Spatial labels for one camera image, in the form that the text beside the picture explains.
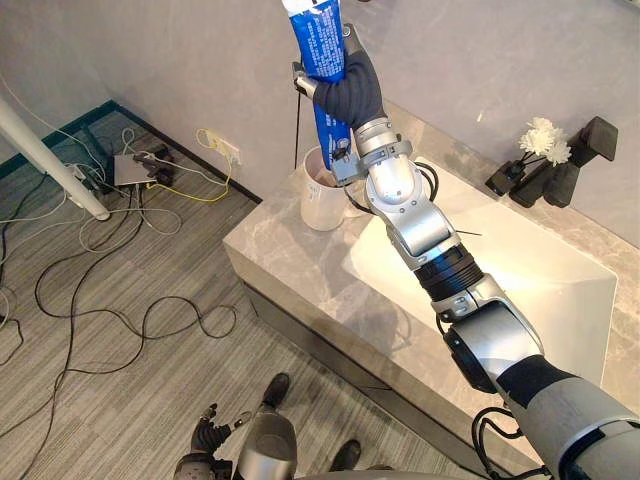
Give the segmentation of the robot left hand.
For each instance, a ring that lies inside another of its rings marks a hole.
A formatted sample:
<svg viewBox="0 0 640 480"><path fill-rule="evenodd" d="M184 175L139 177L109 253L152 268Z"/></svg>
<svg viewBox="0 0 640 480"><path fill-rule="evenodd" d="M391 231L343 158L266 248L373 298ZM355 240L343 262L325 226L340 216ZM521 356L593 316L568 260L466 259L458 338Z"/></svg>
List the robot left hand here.
<svg viewBox="0 0 640 480"><path fill-rule="evenodd" d="M190 452L213 456L226 440L238 429L247 425L253 417L251 411L241 412L231 423L216 425L217 403L210 404L200 415L191 436Z"/></svg>

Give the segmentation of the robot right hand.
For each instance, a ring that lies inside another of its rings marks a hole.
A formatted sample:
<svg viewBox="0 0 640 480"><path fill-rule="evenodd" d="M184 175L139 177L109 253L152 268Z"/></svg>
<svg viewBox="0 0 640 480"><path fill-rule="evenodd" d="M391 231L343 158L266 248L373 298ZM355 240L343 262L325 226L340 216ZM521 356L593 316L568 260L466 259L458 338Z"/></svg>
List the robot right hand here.
<svg viewBox="0 0 640 480"><path fill-rule="evenodd" d="M343 41L343 79L337 83L312 79L300 62L293 62L293 84L315 106L356 131L387 114L374 65L353 24L343 24Z"/></svg>

